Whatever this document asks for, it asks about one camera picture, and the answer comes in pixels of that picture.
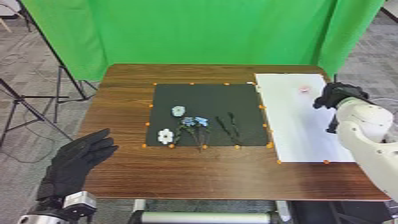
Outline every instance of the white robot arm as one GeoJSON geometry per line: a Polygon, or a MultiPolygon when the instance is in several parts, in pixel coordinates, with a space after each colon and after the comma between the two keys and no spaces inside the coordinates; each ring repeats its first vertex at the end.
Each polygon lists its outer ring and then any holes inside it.
{"type": "Polygon", "coordinates": [[[368,97],[361,87],[329,83],[315,100],[315,108],[336,108],[327,131],[338,134],[341,145],[352,152],[373,184],[398,201],[398,143],[384,141],[395,116],[368,97]]]}
{"type": "Polygon", "coordinates": [[[338,138],[359,167],[388,196],[398,201],[398,143],[382,143],[393,113],[356,97],[338,105],[338,138]]]}

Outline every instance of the black cable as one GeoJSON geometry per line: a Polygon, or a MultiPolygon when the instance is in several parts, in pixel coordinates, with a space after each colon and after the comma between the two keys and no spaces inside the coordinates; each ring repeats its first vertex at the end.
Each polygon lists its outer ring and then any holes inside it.
{"type": "MultiPolygon", "coordinates": [[[[27,110],[27,112],[23,113],[23,122],[27,123],[27,113],[29,113],[29,110],[27,110]]],[[[54,153],[54,150],[55,150],[55,140],[52,139],[52,138],[48,138],[48,137],[45,137],[43,135],[39,135],[36,132],[34,132],[34,130],[27,127],[27,125],[23,126],[25,128],[27,128],[27,130],[30,131],[30,133],[39,137],[39,138],[45,138],[45,139],[48,139],[50,141],[52,141],[52,149],[50,149],[50,151],[48,151],[48,153],[45,154],[45,156],[38,159],[38,160],[34,160],[34,161],[25,161],[25,160],[22,160],[18,157],[14,157],[2,149],[0,149],[0,153],[9,157],[9,158],[13,158],[20,163],[23,163],[23,164],[36,164],[36,163],[39,163],[45,159],[46,159],[46,157],[50,156],[50,154],[54,153]]]]}

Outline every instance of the gloved hand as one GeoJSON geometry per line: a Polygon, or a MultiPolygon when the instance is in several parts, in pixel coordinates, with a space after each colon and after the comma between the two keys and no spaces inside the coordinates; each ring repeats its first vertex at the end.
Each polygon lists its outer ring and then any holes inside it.
{"type": "Polygon", "coordinates": [[[109,133],[109,129],[98,131],[61,147],[41,180],[38,200],[64,198],[82,191],[89,171],[117,150],[114,139],[105,138],[109,133]]]}
{"type": "Polygon", "coordinates": [[[327,109],[336,108],[341,100],[348,97],[356,97],[372,103],[368,101],[370,94],[363,91],[361,87],[343,84],[341,82],[327,83],[322,96],[315,100],[315,109],[318,109],[322,106],[325,106],[327,109]]]}

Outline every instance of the green screen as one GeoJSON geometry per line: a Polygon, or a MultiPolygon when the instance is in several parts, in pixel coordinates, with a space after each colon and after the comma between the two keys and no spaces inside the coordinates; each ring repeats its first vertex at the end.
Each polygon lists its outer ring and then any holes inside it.
{"type": "Polygon", "coordinates": [[[75,78],[101,80],[116,63],[302,64],[332,76],[384,0],[23,3],[75,78]]]}

